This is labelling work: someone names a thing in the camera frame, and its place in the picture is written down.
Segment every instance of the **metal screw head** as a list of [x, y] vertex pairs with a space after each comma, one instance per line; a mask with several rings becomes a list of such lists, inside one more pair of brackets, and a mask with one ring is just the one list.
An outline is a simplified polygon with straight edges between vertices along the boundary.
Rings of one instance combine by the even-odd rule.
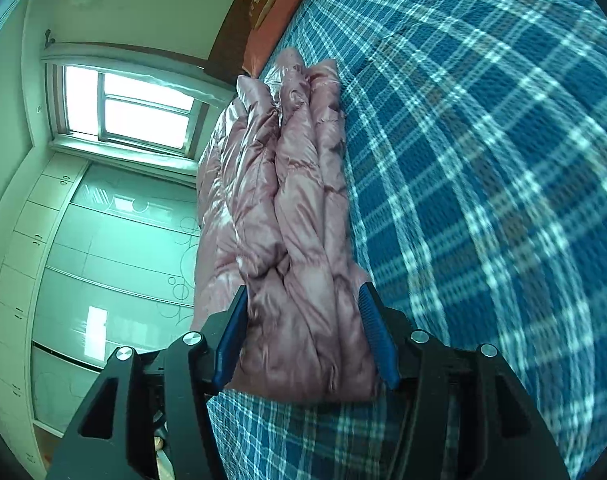
[[127, 361], [134, 354], [134, 350], [129, 346], [122, 346], [119, 350], [116, 351], [116, 358], [119, 361]]
[[430, 339], [430, 336], [427, 335], [427, 332], [424, 332], [423, 330], [415, 330], [413, 333], [410, 334], [410, 338], [415, 343], [427, 343], [427, 340]]
[[497, 349], [492, 345], [485, 343], [481, 345], [481, 353], [485, 355], [485, 357], [494, 357], [497, 355]]
[[184, 343], [188, 346], [199, 344], [201, 339], [203, 339], [203, 336], [199, 332], [188, 332], [184, 335]]

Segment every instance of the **glass panel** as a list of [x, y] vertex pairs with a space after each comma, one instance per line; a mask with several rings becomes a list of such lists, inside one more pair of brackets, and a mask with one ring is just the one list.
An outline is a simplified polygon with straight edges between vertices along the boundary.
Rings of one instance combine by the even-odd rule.
[[170, 148], [183, 148], [188, 117], [183, 115], [106, 100], [106, 130], [115, 135], [154, 142]]
[[65, 67], [68, 125], [73, 132], [97, 135], [96, 85], [98, 72], [76, 66]]
[[72, 198], [95, 211], [199, 236], [195, 201], [194, 187], [101, 164], [90, 166]]
[[133, 97], [143, 101], [181, 108], [188, 112], [192, 108], [192, 102], [194, 102], [194, 98], [178, 90], [115, 74], [106, 74], [104, 88], [106, 94]]
[[[167, 348], [188, 332], [193, 312], [191, 306], [138, 298], [46, 268], [32, 339], [78, 361], [104, 366], [121, 346], [139, 353]], [[106, 319], [103, 324], [99, 317]]]
[[65, 433], [98, 373], [32, 347], [34, 417]]
[[103, 366], [119, 346], [152, 351], [186, 333], [200, 240], [194, 190], [95, 164], [74, 202], [48, 254], [32, 338]]

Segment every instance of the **cabinet door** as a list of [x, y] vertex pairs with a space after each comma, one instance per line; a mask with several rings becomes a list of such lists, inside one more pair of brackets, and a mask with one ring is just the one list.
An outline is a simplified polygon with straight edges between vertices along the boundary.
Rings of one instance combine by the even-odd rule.
[[1, 265], [0, 302], [20, 315], [27, 316], [34, 280], [7, 265]]
[[0, 341], [0, 379], [20, 393], [26, 390], [26, 354]]
[[38, 242], [14, 231], [3, 263], [30, 278], [36, 278], [44, 249], [45, 242]]
[[72, 183], [60, 178], [42, 175], [36, 181], [28, 200], [59, 210], [72, 188]]
[[59, 212], [34, 202], [26, 202], [14, 230], [30, 238], [45, 242], [50, 237], [52, 227]]
[[0, 379], [0, 412], [8, 415], [25, 412], [27, 410], [26, 394], [13, 388]]
[[32, 478], [35, 480], [45, 478], [45, 467], [36, 447], [34, 430], [28, 417], [27, 406], [17, 413], [0, 412], [0, 417], [3, 425], [1, 433], [14, 456], [26, 468]]
[[21, 354], [26, 349], [27, 319], [0, 303], [0, 341]]
[[84, 158], [66, 155], [65, 153], [55, 153], [48, 166], [43, 170], [43, 174], [61, 180], [74, 181], [85, 163]]

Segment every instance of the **window pane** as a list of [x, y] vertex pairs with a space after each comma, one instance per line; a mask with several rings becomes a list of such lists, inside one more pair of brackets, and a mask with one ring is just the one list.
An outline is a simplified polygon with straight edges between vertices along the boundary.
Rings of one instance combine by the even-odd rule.
[[115, 135], [183, 148], [187, 116], [147, 106], [106, 100], [106, 130]]
[[133, 97], [188, 111], [194, 101], [194, 98], [177, 90], [114, 74], [106, 74], [105, 89], [106, 94]]
[[65, 95], [68, 125], [73, 132], [97, 135], [96, 118], [96, 70], [65, 67]]

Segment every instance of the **blue gripper pad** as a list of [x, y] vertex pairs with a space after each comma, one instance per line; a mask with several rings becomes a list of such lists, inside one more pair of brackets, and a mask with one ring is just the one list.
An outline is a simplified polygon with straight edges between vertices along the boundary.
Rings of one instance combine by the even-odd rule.
[[399, 355], [377, 303], [381, 305], [375, 286], [370, 282], [364, 283], [359, 289], [359, 312], [361, 312], [363, 330], [381, 379], [386, 386], [394, 390], [401, 381]]
[[214, 356], [214, 374], [212, 384], [218, 390], [232, 381], [237, 367], [238, 356], [246, 340], [248, 331], [248, 292], [245, 286], [239, 287], [228, 309], [230, 319], [221, 335]]

